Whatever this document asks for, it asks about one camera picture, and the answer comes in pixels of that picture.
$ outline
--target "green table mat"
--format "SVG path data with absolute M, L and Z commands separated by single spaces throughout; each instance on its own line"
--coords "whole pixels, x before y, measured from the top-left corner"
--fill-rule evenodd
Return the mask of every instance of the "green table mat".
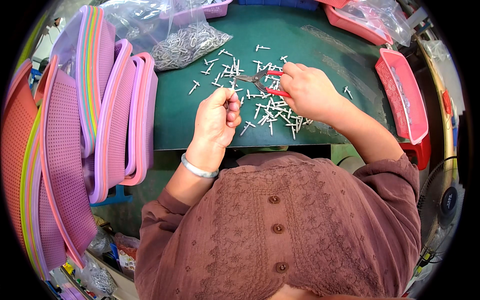
M 281 56 L 288 55 L 287 61 L 303 63 L 310 67 L 323 70 L 332 81 L 337 91 L 343 94 L 347 85 L 351 91 L 354 103 L 358 108 L 374 117 L 392 134 L 396 136 L 395 123 L 392 111 L 386 98 L 382 83 L 375 71 L 375 63 L 379 58 L 379 47 L 351 34 L 347 31 L 331 26 L 323 10 L 315 12 L 302 9 L 230 4 L 228 14 L 222 18 L 208 20 L 216 29 L 233 35 L 222 48 L 240 59 L 240 68 L 243 74 L 253 75 L 256 64 L 252 60 L 259 60 L 265 64 L 272 62 L 282 66 Z M 270 47 L 271 50 L 259 49 L 257 44 Z M 221 54 L 217 49 L 205 57 L 198 59 L 186 68 L 159 72 L 158 88 L 155 105 L 154 122 L 154 149 L 184 149 L 187 148 L 193 137 L 195 115 L 198 104 L 207 98 L 216 87 L 211 85 L 217 74 L 223 71 L 222 64 L 232 65 L 232 57 Z M 219 58 L 210 71 L 210 75 L 203 75 L 206 71 L 204 58 L 213 60 Z M 188 92 L 193 87 L 193 80 L 200 83 L 191 95 Z M 231 87 L 229 78 L 221 78 L 219 84 Z M 245 96 L 247 89 L 251 94 L 259 94 L 252 83 L 238 81 L 239 97 Z M 346 144 L 348 140 L 329 126 L 314 122 L 302 127 L 294 141 L 291 129 L 284 126 L 286 122 L 279 119 L 273 124 L 273 136 L 270 136 L 268 123 L 257 128 L 248 128 L 245 134 L 239 134 L 245 121 L 259 121 L 263 115 L 255 115 L 255 103 L 267 104 L 268 99 L 245 97 L 244 105 L 240 109 L 243 124 L 237 132 L 230 146 L 273 146 L 273 145 L 302 145 L 302 144 Z

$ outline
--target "metal chain link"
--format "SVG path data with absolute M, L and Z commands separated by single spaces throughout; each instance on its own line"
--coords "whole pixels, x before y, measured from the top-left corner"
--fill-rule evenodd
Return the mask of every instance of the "metal chain link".
M 232 36 L 216 30 L 207 22 L 190 24 L 152 48 L 155 71 L 181 69 L 229 41 Z

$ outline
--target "brown blouse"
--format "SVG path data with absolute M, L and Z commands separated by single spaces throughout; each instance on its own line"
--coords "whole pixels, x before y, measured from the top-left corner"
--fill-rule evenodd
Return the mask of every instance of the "brown blouse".
M 419 174 L 403 155 L 354 175 L 330 160 L 251 154 L 189 207 L 166 190 L 142 209 L 135 285 L 149 299 L 397 297 L 420 253 Z

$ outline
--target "woman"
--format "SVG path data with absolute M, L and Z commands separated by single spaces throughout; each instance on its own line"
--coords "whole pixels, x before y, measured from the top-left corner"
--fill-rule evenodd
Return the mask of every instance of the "woman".
M 288 62 L 283 71 L 293 111 L 335 128 L 367 165 L 350 175 L 328 159 L 250 154 L 209 178 L 241 124 L 238 96 L 217 89 L 199 105 L 185 164 L 143 207 L 141 299 L 403 293 L 420 253 L 417 167 L 321 70 Z

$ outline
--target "packaging bag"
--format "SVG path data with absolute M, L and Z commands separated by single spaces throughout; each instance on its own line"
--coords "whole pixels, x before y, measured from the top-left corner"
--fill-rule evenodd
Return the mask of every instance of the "packaging bag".
M 355 0 L 335 10 L 373 31 L 386 31 L 394 41 L 410 46 L 412 33 L 407 18 L 395 0 Z
M 202 0 L 110 0 L 100 7 L 134 54 L 152 55 L 155 71 L 184 68 L 232 38 L 208 24 Z
M 137 249 L 140 246 L 140 240 L 128 237 L 119 232 L 115 234 L 114 240 L 117 245 L 122 272 L 133 279 L 135 260 L 137 259 Z
M 110 273 L 99 266 L 95 260 L 84 255 L 86 260 L 85 268 L 80 270 L 80 283 L 88 290 L 100 297 L 108 297 L 117 289 L 117 284 L 113 280 Z

